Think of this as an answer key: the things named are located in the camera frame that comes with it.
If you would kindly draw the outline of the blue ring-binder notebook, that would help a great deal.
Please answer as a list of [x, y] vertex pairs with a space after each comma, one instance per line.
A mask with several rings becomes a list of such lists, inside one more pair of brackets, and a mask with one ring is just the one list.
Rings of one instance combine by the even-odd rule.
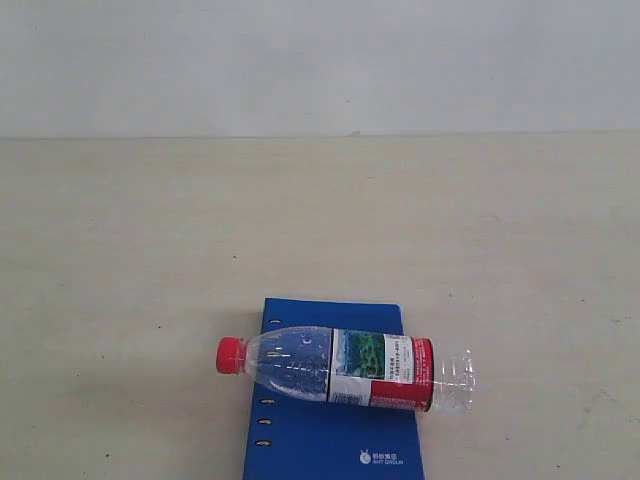
[[[318, 325], [400, 334], [396, 304], [268, 298], [263, 332]], [[300, 401], [257, 385], [251, 402], [246, 479], [424, 478], [414, 413]]]

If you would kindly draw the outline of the clear water bottle red cap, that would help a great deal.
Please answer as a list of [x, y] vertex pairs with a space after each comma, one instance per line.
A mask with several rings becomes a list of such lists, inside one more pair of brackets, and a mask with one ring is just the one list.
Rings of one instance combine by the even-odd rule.
[[475, 389], [467, 349], [439, 354], [428, 338], [321, 326], [225, 337], [216, 369], [297, 400], [410, 411], [466, 412]]

